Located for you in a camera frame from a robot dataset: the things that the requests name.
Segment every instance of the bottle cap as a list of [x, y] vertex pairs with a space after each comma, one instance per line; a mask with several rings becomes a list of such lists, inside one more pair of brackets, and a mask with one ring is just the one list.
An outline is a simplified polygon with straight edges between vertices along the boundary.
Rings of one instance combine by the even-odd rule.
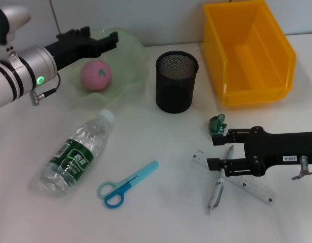
[[107, 109], [102, 109], [100, 110], [100, 113], [99, 113], [101, 116], [105, 117], [109, 123], [112, 125], [114, 123], [114, 115], [112, 112], [110, 112], [109, 110]]

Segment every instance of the white ruler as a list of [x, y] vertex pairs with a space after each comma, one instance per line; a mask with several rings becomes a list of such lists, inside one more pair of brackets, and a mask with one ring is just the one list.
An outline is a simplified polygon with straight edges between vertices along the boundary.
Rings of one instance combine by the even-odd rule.
[[[193, 161], [202, 165], [203, 167], [208, 168], [207, 159], [210, 156], [201, 150], [197, 150], [197, 152], [193, 155]], [[272, 190], [269, 186], [264, 185], [262, 183], [255, 182], [254, 180], [250, 180], [246, 176], [222, 176], [226, 181], [231, 184], [239, 187], [241, 190], [253, 195], [263, 201], [268, 205], [272, 205], [276, 198], [276, 192]]]

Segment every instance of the scissors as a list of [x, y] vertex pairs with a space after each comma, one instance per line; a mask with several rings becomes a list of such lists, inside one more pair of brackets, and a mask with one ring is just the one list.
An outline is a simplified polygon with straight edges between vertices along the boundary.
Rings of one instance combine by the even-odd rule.
[[[149, 176], [154, 170], [156, 170], [159, 167], [159, 163], [157, 161], [152, 161], [145, 167], [141, 168], [137, 172], [133, 173], [129, 177], [125, 178], [122, 181], [119, 181], [117, 183], [113, 181], [106, 181], [102, 185], [99, 186], [98, 193], [99, 197], [101, 199], [104, 199], [105, 206], [108, 208], [114, 209], [120, 206], [124, 201], [124, 193], [128, 191], [131, 187], [138, 184], [142, 179]], [[111, 185], [113, 189], [106, 193], [102, 194], [103, 187]], [[108, 203], [108, 200], [110, 200], [112, 197], [119, 195], [121, 197], [121, 200], [118, 204], [112, 205]]]

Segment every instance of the pen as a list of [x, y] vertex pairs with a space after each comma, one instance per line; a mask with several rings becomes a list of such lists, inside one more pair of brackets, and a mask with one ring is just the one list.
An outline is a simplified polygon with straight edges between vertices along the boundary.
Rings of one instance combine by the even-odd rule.
[[[231, 147], [227, 150], [227, 153], [225, 154], [224, 159], [232, 158], [233, 150], [234, 150], [234, 145], [231, 145]], [[222, 191], [223, 191], [224, 175], [225, 175], [225, 171], [224, 169], [221, 169], [219, 179], [215, 183], [211, 199], [207, 205], [207, 214], [210, 214], [210, 211], [216, 208], [218, 206], [218, 203], [220, 202], [220, 198], [221, 198]]]

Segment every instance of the scissors handle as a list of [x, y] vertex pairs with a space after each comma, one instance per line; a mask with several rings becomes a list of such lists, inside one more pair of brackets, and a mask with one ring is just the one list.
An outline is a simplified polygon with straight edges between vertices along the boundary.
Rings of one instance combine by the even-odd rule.
[[[105, 198], [104, 198], [104, 203], [105, 206], [107, 206], [108, 208], [114, 209], [117, 208], [118, 206], [120, 206], [123, 201], [124, 201], [124, 193], [126, 191], [128, 191], [131, 188], [130, 183], [125, 183], [123, 186], [119, 187], [118, 189], [112, 191], [110, 194], [108, 194]], [[121, 200], [118, 204], [112, 205], [109, 204], [107, 201], [110, 200], [112, 197], [119, 195], [121, 197]]]
[[[101, 199], [104, 199], [106, 196], [108, 196], [109, 194], [111, 194], [113, 191], [115, 191], [116, 189], [120, 188], [122, 185], [124, 185], [125, 183], [127, 183], [127, 180], [122, 180], [120, 182], [113, 182], [113, 181], [106, 181], [104, 183], [102, 183], [100, 186], [99, 186], [99, 189], [98, 189], [98, 193], [99, 193], [99, 197]], [[102, 194], [102, 189], [105, 187], [105, 186], [112, 186], [113, 189], [105, 194]]]

